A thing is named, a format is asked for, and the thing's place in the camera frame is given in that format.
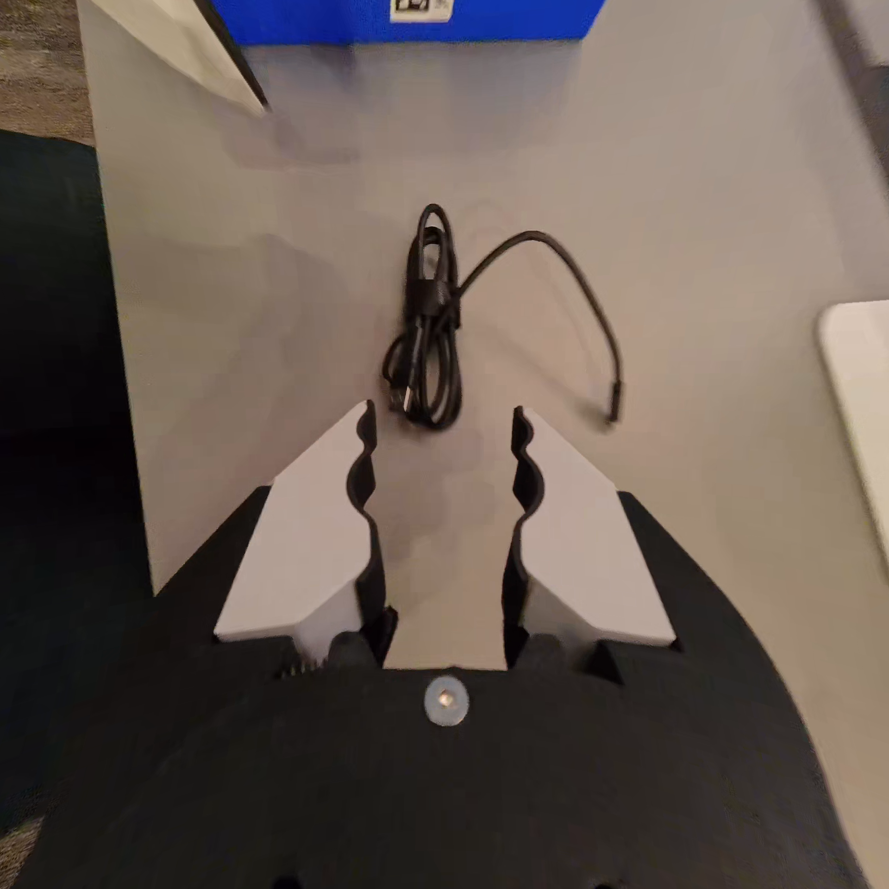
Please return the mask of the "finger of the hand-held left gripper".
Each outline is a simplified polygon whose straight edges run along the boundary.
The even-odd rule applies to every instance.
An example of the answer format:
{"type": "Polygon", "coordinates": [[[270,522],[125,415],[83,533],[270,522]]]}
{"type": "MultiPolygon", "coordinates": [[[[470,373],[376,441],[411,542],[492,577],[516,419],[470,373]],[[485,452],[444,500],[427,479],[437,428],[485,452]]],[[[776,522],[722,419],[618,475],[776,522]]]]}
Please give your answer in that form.
{"type": "Polygon", "coordinates": [[[268,100],[212,1],[95,1],[149,51],[206,91],[262,115],[268,100]]]}

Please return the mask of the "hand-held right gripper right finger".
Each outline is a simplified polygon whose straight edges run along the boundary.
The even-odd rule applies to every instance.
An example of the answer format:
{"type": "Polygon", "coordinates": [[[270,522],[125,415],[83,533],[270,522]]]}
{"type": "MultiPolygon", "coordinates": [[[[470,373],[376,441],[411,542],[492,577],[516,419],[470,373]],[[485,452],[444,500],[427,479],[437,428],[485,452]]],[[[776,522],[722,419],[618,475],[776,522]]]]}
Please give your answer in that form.
{"type": "Polygon", "coordinates": [[[603,640],[673,645],[676,631],[613,481],[522,406],[510,447],[522,514],[502,583],[507,667],[535,636],[555,638],[580,669],[603,640]]]}

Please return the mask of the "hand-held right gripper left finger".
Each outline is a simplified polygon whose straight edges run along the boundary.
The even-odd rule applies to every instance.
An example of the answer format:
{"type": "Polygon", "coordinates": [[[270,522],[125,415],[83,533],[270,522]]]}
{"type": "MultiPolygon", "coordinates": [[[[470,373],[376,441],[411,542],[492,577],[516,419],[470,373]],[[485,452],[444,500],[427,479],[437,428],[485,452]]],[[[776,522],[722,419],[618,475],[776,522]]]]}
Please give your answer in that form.
{"type": "Polygon", "coordinates": [[[317,666],[339,634],[357,632],[384,664],[397,612],[387,603],[379,532],[366,510],[376,445],[375,406],[362,401],[275,477],[216,639],[288,638],[305,665],[317,666]]]}

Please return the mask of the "blue plastic bin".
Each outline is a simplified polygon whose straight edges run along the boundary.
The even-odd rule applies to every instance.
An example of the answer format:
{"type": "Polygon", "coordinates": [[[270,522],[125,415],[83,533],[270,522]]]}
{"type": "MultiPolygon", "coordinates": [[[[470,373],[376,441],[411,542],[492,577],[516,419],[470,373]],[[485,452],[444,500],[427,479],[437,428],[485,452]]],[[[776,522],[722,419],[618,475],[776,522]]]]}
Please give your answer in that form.
{"type": "Polygon", "coordinates": [[[213,1],[250,46],[579,41],[604,1],[213,1]]]}

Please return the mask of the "person's dark trousers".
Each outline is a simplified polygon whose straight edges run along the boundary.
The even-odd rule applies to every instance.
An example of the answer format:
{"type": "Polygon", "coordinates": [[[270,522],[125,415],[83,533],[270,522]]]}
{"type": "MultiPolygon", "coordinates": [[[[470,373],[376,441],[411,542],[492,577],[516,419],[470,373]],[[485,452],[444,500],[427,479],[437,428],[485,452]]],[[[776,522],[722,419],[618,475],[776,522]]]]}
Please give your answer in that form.
{"type": "Polygon", "coordinates": [[[152,594],[122,350],[95,150],[2,131],[2,835],[152,594]]]}

